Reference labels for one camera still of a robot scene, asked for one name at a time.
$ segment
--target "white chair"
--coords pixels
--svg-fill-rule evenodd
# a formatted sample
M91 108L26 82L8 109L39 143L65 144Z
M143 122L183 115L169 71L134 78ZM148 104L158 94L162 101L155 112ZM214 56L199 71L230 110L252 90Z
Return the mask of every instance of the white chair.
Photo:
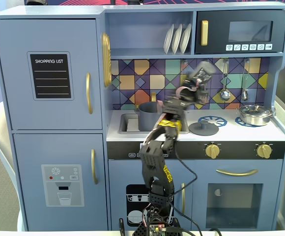
M9 141L9 135L8 135L8 129L7 129L7 121L6 121L3 102L0 103L0 160L5 166L7 173L9 174L9 177L17 192L18 201L19 201L16 175L15 175L15 170L14 170L13 157L11 154L11 147L10 147L10 141ZM18 214L17 231L25 231L21 209Z

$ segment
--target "white table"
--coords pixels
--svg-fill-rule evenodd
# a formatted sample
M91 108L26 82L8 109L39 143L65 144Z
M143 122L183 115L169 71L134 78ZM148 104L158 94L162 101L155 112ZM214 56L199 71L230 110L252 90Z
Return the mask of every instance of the white table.
M126 236L132 236L133 231L126 231ZM222 236L285 236L285 230L281 231L257 231L257 232L222 232ZM217 232L203 231L203 236L218 236ZM0 231L0 236L120 236L119 231L60 231L60 232L16 232Z

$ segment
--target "cable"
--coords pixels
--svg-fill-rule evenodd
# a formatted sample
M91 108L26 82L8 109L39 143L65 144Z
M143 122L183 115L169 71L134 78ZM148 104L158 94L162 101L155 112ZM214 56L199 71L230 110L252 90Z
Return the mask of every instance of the cable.
M173 194L171 195L171 197L174 196L175 194L177 194L178 192L182 191L183 189L185 189L187 186L189 186L191 183L193 183L193 182L198 178L198 176L196 175L196 173L195 173L194 171L192 171L191 168L189 168L189 167L182 161L182 159L179 157L179 155L178 155L178 153L177 153L177 150L176 150L176 148L175 148L175 145L173 145L173 150L174 150L175 156L176 156L176 158L179 160L179 162L181 162L182 165L185 166L185 168L186 168L187 170L189 170L193 175L195 175L195 178L194 178L192 181L190 181L188 184L186 184L183 188L181 188L181 189L177 190L175 193L173 193ZM173 205L173 203L172 203L171 201L169 201L169 204L171 205L171 207L172 207L177 213L179 213L181 216L185 217L186 219L188 219L189 221L191 221L194 225L196 225L196 227L198 228L198 231L199 231L200 236L202 236L202 232L201 232L200 226L199 226L194 220L192 220L190 217L188 217L187 215L184 215L182 212L180 212L180 211ZM209 231L216 231L219 236L222 236L220 230L218 230L217 228L212 228L212 229L210 229Z
M186 168L187 170L189 170L193 175L195 175L195 178L194 178L192 181L190 181L188 184L186 184L183 188L180 188L180 189L177 190L175 193L173 193L173 194L171 195L171 197L173 197L175 194L179 193L180 191L182 191L183 189L185 189L186 187L188 187L189 185L191 185L191 184L198 178L198 176L196 175L196 173L195 173L194 171L192 171L191 168L189 168L189 167L182 161L182 159L178 156L177 150L176 150L176 148L175 148L175 145L173 145L173 150L174 150L175 156L176 156L176 158L179 160L179 162L181 162L182 165L185 166L185 168Z
M211 228L209 231L216 231L219 234L219 236L222 236L220 230L218 230L217 228Z
M167 232L169 232L169 233L186 232L186 233L188 233L191 236L195 236L195 234L193 234L192 232L190 232L190 231L188 231L186 229L183 229L183 228L179 228L179 227L169 227L169 228L167 228Z
M189 221L191 221L194 225L196 225L196 227L198 228L199 234L200 236L202 236L202 232L200 229L200 226L194 221L192 220L190 217L188 217L187 215L184 215L182 212L180 212L174 205L172 202L169 201L169 204L171 205L171 207L177 212L179 213L181 216L185 217L186 219L188 219Z
M144 213L144 210L146 210L149 206L151 205L151 203L148 204L148 206L146 206L143 210L142 210L142 221L143 221L143 225L147 228L147 224L144 220L144 216L143 216L143 213Z

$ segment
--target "blue cabinet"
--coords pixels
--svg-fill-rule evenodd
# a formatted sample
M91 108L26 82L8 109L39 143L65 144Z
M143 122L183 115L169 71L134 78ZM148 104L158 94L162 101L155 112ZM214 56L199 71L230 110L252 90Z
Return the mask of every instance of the blue cabinet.
M282 160L196 160L193 214L201 230L272 230Z
M181 185L189 183L193 179L190 173L178 160L166 160L170 170L175 190ZM109 160L110 196L111 196L111 219L112 230L118 230L118 219L123 218L125 230L136 230L142 222L143 209L148 205L148 190L146 189L142 176L141 160ZM184 214L192 216L192 185L188 186L184 193L180 192L174 198L174 205L183 209ZM178 218L181 227L190 230L191 222L178 213L172 212Z
M102 129L95 20L0 20L0 62L12 129Z
M29 231L108 230L101 134L14 134Z

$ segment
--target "microwave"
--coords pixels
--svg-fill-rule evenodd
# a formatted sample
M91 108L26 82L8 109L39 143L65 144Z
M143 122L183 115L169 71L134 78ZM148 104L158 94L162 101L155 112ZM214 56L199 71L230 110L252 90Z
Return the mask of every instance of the microwave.
M282 52L285 10L197 12L195 54Z

